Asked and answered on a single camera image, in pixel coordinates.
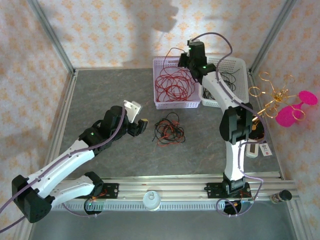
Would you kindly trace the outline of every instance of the gold wire frame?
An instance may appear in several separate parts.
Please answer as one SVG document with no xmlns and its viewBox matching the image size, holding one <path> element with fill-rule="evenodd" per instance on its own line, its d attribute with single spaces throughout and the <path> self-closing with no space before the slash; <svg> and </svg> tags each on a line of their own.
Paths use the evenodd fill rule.
<svg viewBox="0 0 320 240">
<path fill-rule="evenodd" d="M 296 79 L 294 76 L 290 74 L 286 74 L 283 76 L 283 81 L 284 81 L 284 86 L 281 89 L 276 89 L 272 83 L 272 76 L 270 73 L 266 71 L 262 71 L 259 73 L 259 78 L 262 81 L 268 82 L 272 88 L 272 92 L 266 92 L 262 91 L 259 87 L 257 86 L 252 86 L 248 89 L 249 94 L 255 98 L 260 97 L 262 94 L 269 95 L 272 100 L 268 102 L 267 104 L 264 105 L 264 108 L 258 112 L 259 115 L 262 115 L 263 113 L 273 119 L 278 116 L 278 108 L 280 107 L 280 104 L 285 104 L 288 106 L 291 106 L 293 109 L 292 116 L 294 117 L 295 120 L 297 121 L 303 121 L 306 118 L 306 114 L 304 111 L 301 109 L 295 108 L 291 104 L 288 104 L 287 101 L 289 98 L 297 97 L 297 95 L 288 95 L 289 90 L 286 89 L 288 84 L 293 84 L 296 82 Z M 302 118 L 296 117 L 297 112 L 300 112 L 302 114 Z"/>
</svg>

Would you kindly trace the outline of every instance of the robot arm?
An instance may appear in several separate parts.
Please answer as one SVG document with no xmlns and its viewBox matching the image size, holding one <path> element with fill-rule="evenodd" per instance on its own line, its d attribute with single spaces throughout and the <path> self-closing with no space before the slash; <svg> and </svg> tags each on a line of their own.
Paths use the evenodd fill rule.
<svg viewBox="0 0 320 240">
<path fill-rule="evenodd" d="M 179 60 L 179 67 L 188 68 L 193 79 L 206 88 L 218 102 L 223 117 L 220 123 L 220 134 L 226 145 L 226 167 L 223 173 L 222 188 L 227 195 L 231 195 L 245 187 L 244 151 L 241 143 L 249 138 L 252 130 L 252 113 L 237 105 L 233 100 L 241 103 L 240 100 L 225 84 L 216 78 L 216 66 L 207 63 L 205 45 L 201 41 L 188 41 L 188 52 L 182 53 Z M 252 109 L 249 102 L 243 103 Z"/>
<path fill-rule="evenodd" d="M 79 166 L 109 148 L 113 141 L 120 139 L 126 133 L 135 137 L 145 131 L 148 125 L 146 119 L 140 119 L 138 123 L 134 122 L 141 106 L 134 101 L 124 101 L 124 106 L 125 116 L 123 122 L 119 131 L 108 143 L 92 148 L 105 142 L 114 134 L 121 120 L 123 111 L 121 106 L 111 107 L 105 113 L 103 120 L 98 120 L 92 127 L 87 128 L 63 154 L 50 164 L 27 178 L 18 175 L 12 180 L 12 195 L 36 181 L 14 199 L 15 204 L 30 223 L 41 220 L 53 206 L 80 196 L 90 195 L 96 197 L 101 193 L 104 182 L 94 172 L 87 172 L 84 176 L 65 184 L 60 182 Z"/>
</svg>

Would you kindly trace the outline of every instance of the white plastic basket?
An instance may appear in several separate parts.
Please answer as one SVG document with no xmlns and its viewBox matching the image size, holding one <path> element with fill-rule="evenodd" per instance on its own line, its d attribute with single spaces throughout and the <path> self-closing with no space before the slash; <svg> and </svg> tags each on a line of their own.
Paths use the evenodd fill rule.
<svg viewBox="0 0 320 240">
<path fill-rule="evenodd" d="M 188 98 L 188 101 L 156 101 L 157 92 L 155 88 L 155 81 L 157 77 L 160 76 L 160 72 L 164 67 L 177 67 L 179 62 L 178 56 L 168 56 L 166 59 L 165 57 L 156 57 L 153 59 L 153 100 L 155 103 L 156 109 L 194 109 L 197 108 L 201 99 L 199 98 L 199 84 L 195 84 L 194 92 Z M 169 74 L 173 74 L 176 72 L 176 69 L 168 68 L 166 70 Z"/>
<path fill-rule="evenodd" d="M 208 64 L 214 64 L 217 66 L 218 61 L 222 58 L 221 55 L 209 55 L 206 56 Z M 242 60 L 241 58 L 236 58 L 229 56 L 225 60 L 223 60 L 219 64 L 219 72 L 228 72 L 233 73 L 237 70 L 236 73 L 234 73 L 234 77 L 236 81 L 234 82 L 234 85 L 236 87 L 234 94 L 242 100 L 244 103 L 249 102 L 249 91 L 248 91 L 248 78 L 247 78 L 247 68 L 246 68 L 246 62 Z M 205 99 L 203 98 L 203 87 L 198 88 L 198 94 L 199 98 L 201 99 L 201 103 L 203 106 L 209 106 L 209 107 L 215 107 L 219 108 L 219 104 L 216 100 L 211 99 Z"/>
</svg>

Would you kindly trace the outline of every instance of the patterned wallpaper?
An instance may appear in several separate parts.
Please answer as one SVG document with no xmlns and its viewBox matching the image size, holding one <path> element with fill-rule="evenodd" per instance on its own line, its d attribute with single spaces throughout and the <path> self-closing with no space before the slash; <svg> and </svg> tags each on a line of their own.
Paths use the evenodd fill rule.
<svg viewBox="0 0 320 240">
<path fill-rule="evenodd" d="M 0 0 L 0 205 L 11 181 L 42 168 L 67 70 L 26 0 Z M 11 203 L 0 228 L 21 217 Z M 2 233 L 11 240 L 16 228 Z"/>
<path fill-rule="evenodd" d="M 320 4 L 319 0 L 298 1 L 290 18 L 268 52 L 260 71 L 270 72 L 273 82 L 283 86 L 283 75 L 295 76 L 289 84 L 292 95 L 307 90 L 320 100 Z M 258 86 L 267 87 L 258 80 Z M 297 183 L 314 239 L 320 237 L 320 103 L 303 105 L 306 119 L 290 128 L 269 120 L 273 143 L 288 179 Z"/>
<path fill-rule="evenodd" d="M 218 32 L 251 66 L 285 0 L 39 0 L 75 68 L 152 67 L 153 56 Z M 227 53 L 206 36 L 208 53 Z"/>
</svg>

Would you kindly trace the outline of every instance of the gray floor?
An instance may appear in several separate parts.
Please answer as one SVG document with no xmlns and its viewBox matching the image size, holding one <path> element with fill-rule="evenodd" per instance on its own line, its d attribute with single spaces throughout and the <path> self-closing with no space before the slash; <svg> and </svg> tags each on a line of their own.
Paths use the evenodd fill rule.
<svg viewBox="0 0 320 240">
<path fill-rule="evenodd" d="M 157 110 L 154 104 L 152 69 L 80 70 L 75 85 L 61 153 L 95 121 L 103 119 L 114 105 L 123 100 L 136 101 L 143 108 L 137 116 L 147 118 L 149 126 L 138 137 L 125 135 L 112 147 L 75 170 L 69 178 L 94 171 L 101 178 L 128 176 L 161 176 L 185 174 L 221 174 L 226 164 L 226 146 L 220 136 L 222 111 L 199 105 L 193 109 Z M 257 101 L 250 99 L 257 110 Z M 186 141 L 178 145 L 158 147 L 152 142 L 154 124 L 168 113 L 180 116 Z M 278 172 L 275 155 L 244 160 L 246 172 Z"/>
<path fill-rule="evenodd" d="M 237 218 L 215 211 L 105 212 L 97 218 L 52 211 L 29 240 L 296 240 L 285 203 L 256 201 Z"/>
</svg>

